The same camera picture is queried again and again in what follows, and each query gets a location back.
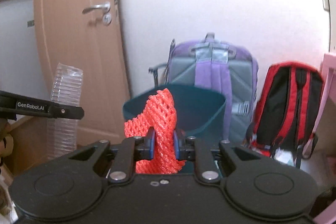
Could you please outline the dark teal trash bin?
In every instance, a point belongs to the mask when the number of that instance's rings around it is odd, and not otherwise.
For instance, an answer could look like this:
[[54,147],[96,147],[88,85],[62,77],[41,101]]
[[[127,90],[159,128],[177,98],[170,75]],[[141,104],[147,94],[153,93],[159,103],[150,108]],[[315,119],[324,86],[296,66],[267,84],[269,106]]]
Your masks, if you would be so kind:
[[204,181],[218,180],[221,175],[215,161],[226,108],[226,98],[222,94],[188,85],[161,85],[124,103],[125,121],[142,113],[148,97],[165,88],[173,95],[177,111],[175,129],[182,130],[186,137],[185,165],[178,173],[195,172]]

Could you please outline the folded grey trolley frame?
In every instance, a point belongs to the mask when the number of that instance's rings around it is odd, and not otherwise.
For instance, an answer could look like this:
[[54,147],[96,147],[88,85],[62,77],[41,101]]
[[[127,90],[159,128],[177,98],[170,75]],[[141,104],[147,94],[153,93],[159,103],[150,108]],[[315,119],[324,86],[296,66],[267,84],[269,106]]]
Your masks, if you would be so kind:
[[175,39],[173,39],[170,43],[167,62],[155,65],[154,67],[149,67],[148,69],[148,73],[150,73],[153,76],[155,87],[158,87],[161,84],[166,84],[168,82],[169,61],[171,60],[171,54],[174,48],[175,48]]

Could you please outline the light wooden door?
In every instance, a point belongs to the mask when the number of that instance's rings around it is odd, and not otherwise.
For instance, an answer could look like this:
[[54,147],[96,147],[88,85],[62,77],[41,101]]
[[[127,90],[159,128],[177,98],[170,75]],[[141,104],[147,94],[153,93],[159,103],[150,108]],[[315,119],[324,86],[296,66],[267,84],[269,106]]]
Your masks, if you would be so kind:
[[[110,25],[103,25],[101,10],[82,14],[84,8],[107,1]],[[120,143],[129,87],[118,0],[34,0],[34,21],[47,87],[52,87],[59,63],[83,71],[80,104],[85,116],[78,124],[77,143],[84,146],[100,139]]]

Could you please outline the red foam fruit net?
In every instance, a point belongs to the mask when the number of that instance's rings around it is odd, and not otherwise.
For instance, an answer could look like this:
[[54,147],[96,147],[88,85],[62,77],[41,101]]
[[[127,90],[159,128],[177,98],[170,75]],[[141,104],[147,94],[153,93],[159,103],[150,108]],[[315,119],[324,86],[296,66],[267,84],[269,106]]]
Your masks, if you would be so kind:
[[137,173],[175,174],[185,165],[179,161],[174,151],[174,130],[177,125],[177,111],[173,95],[165,88],[150,95],[142,113],[124,123],[127,138],[145,137],[152,127],[155,131],[154,158],[136,163]]

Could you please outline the purple grey backpack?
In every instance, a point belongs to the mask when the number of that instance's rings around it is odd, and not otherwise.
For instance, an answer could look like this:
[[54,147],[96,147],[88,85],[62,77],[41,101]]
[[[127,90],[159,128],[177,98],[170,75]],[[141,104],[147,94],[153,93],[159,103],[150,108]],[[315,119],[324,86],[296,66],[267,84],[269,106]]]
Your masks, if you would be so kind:
[[241,143],[252,123],[258,69],[246,48],[207,33],[201,40],[171,42],[166,81],[221,93],[226,98],[223,139]]

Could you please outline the clear ribbed plastic cup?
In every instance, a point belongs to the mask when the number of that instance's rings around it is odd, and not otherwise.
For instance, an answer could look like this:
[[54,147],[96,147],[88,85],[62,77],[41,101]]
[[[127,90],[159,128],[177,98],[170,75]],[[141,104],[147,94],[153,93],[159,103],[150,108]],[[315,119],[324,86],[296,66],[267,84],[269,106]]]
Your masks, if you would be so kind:
[[47,158],[49,160],[76,150],[76,107],[80,106],[83,84],[81,69],[59,63],[51,90],[51,101],[56,103],[56,117],[47,121]]

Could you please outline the red black backpack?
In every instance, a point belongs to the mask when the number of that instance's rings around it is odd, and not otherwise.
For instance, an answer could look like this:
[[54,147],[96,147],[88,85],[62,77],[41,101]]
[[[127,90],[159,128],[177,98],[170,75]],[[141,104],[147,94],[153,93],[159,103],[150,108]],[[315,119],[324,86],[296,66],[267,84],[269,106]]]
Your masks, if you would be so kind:
[[246,134],[247,145],[265,156],[291,152],[295,167],[301,166],[308,142],[315,147],[318,136],[313,128],[322,99],[323,78],[305,63],[285,61],[269,67],[257,102],[253,128]]

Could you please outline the silver door lock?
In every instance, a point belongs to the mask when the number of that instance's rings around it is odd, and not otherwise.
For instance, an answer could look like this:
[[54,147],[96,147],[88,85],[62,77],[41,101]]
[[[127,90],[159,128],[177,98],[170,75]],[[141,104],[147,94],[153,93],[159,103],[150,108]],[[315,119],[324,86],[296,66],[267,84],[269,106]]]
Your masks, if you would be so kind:
[[108,26],[111,24],[111,22],[112,22],[112,15],[110,13],[103,14],[102,16],[103,25]]

